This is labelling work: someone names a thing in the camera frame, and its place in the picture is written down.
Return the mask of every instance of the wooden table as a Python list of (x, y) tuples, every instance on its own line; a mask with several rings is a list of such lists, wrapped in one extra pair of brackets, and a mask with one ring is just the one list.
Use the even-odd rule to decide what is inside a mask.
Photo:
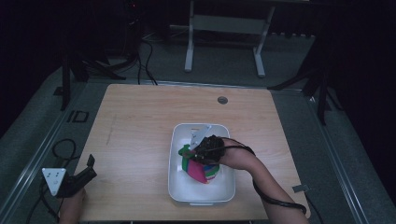
[[(228, 103), (218, 103), (225, 96)], [(172, 133), (179, 123), (217, 123), (253, 148), (282, 188), (307, 206), (272, 95), (267, 90), (110, 85), (76, 173), (96, 158), (82, 220), (267, 219), (251, 176), (236, 171), (236, 193), (223, 206), (180, 206), (168, 193)]]

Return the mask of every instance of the gray carpet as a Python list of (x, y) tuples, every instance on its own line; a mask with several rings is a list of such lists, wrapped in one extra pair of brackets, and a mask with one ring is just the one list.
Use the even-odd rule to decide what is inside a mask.
[[(239, 87), (264, 88), (278, 84), (293, 77), (313, 39), (271, 35), (267, 38), (262, 54), (266, 77), (256, 75), (250, 42), (241, 43), (243, 47), (224, 43), (206, 43), (198, 41), (195, 48), (194, 62), (191, 73), (185, 73), (184, 60), (186, 53), (185, 35), (178, 35), (170, 43), (150, 41), (153, 54), (149, 61), (149, 71), (160, 82), (202, 83), (230, 85)], [(149, 55), (149, 46), (143, 45), (141, 55), (145, 61)], [(118, 83), (136, 83), (137, 68), (121, 72), (127, 77)], [(142, 83), (150, 84), (145, 74)], [(61, 85), (59, 71), (50, 76), (36, 93), (23, 113), (0, 142), (0, 162), (2, 179), (0, 188), (1, 202), (5, 203), (19, 175), (29, 160), (43, 143), (49, 147), (59, 140), (71, 138), (77, 143), (77, 154), (81, 152), (88, 137), (95, 114), (101, 103), (106, 86), (116, 81), (106, 77), (92, 76), (90, 81), (73, 83), (75, 94), (68, 110), (61, 112), (61, 98), (53, 96), (57, 86)], [(304, 82), (297, 83), (291, 89), (300, 89)], [(396, 209), (384, 191), (375, 171), (364, 153), (359, 137), (354, 132), (344, 112), (338, 111), (330, 104), (332, 110), (326, 112), (326, 132), (330, 138), (340, 161), (359, 198), (366, 220), (357, 221), (351, 212), (346, 199), (345, 189), (339, 176), (334, 171), (328, 143), (321, 126), (312, 113), (312, 105), (297, 91), (273, 92), (276, 109), (279, 113), (290, 150), (296, 163), (302, 182), (311, 190), (306, 194), (321, 213), (324, 223), (396, 223)], [(85, 123), (67, 121), (71, 111), (89, 112)], [(60, 120), (60, 128), (48, 139), (48, 132), (53, 132), (53, 124)], [(59, 149), (68, 155), (71, 146), (67, 143), (59, 145)], [(44, 156), (40, 167), (51, 166), (54, 157), (49, 152)], [(73, 173), (77, 162), (69, 166)], [(41, 181), (37, 175), (26, 190), (21, 202), (17, 204), (9, 223), (23, 223), (38, 197), (38, 186)], [(48, 197), (51, 204), (56, 201)], [(318, 215), (311, 206), (311, 223), (320, 223)], [(54, 220), (40, 204), (32, 216), (31, 223), (53, 223)]]

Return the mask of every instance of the hand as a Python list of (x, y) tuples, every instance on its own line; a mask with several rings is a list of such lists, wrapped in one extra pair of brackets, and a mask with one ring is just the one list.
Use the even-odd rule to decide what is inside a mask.
[[(237, 142), (232, 139), (223, 138), (224, 146), (240, 146)], [(251, 172), (261, 162), (257, 157), (251, 154), (249, 151), (242, 148), (227, 148), (224, 156), (219, 160), (219, 163), (229, 166), (237, 170), (246, 170)]]
[(79, 190), (73, 197), (64, 198), (60, 210), (60, 224), (76, 224), (82, 215), (82, 201), (86, 195), (85, 189)]

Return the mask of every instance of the table leg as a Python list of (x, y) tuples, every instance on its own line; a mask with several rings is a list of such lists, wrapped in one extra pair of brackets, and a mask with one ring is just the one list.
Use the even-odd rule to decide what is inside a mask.
[(262, 27), (262, 38), (257, 47), (253, 48), (254, 60), (256, 62), (257, 75), (265, 77), (264, 66), (262, 65), (262, 46), (264, 45), (265, 37), (267, 37), (268, 29), (270, 28), (271, 19), (273, 18), (275, 7), (271, 7), (267, 19)]
[(187, 46), (187, 55), (186, 55), (186, 64), (184, 65), (184, 71), (190, 72), (192, 70), (192, 57), (194, 54), (194, 43), (193, 43), (193, 35), (194, 35), (194, 27), (193, 27), (193, 19), (194, 19), (194, 1), (190, 1), (190, 25), (189, 25), (189, 45)]

